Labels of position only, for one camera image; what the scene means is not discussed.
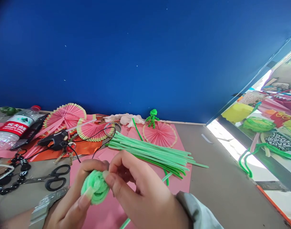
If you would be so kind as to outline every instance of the red label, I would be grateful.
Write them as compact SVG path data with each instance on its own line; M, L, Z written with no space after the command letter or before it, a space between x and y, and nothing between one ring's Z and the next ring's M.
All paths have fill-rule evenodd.
M27 128L29 127L25 124L15 121L7 121L2 127L0 127L0 131L16 134L21 137Z

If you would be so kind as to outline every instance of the green fruit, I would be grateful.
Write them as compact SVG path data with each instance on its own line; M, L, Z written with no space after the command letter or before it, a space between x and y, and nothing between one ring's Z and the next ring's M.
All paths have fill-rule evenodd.
M6 115L12 116L14 114L16 114L16 108L9 107L8 110L7 110L7 112L6 112Z
M2 107L0 109L1 113L4 113L5 114L8 111L8 108L9 108L9 106Z

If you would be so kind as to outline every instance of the blue backdrop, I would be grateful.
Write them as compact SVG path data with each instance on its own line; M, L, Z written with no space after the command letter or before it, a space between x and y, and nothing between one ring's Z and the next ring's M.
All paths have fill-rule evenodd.
M291 0L7 1L0 106L206 123L289 37Z

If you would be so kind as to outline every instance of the bundle of pipe cleaners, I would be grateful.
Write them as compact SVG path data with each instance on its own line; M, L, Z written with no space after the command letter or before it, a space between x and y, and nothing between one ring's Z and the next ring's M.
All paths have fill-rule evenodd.
M116 131L114 137L106 144L109 148L126 150L135 157L155 164L179 178L183 178L181 174L186 175L185 171L189 171L186 167L187 163L209 168L207 165L198 164L191 153L178 149L171 149L157 146L148 142L142 142L133 138L125 137Z
M284 157L286 159L289 159L291 160L291 154L287 153L287 152L283 152L281 150L279 150L278 148L268 144L268 143L260 143L260 144L256 144L256 147L255 147L255 150L254 152L250 152L250 148L247 149L239 158L239 165L240 167L242 168L242 170L250 177L252 178L253 177L253 173L252 171L250 170L250 168L248 167L247 165L247 158L250 156L250 155L253 155L255 153L257 153L261 147L267 147L268 149L270 149L273 153L281 156L281 157Z

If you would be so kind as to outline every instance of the gray sleeve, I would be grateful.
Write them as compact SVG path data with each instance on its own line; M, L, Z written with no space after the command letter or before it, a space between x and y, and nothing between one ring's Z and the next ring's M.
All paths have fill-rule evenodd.
M176 199L193 222L193 229L224 229L212 212L190 193L180 191Z

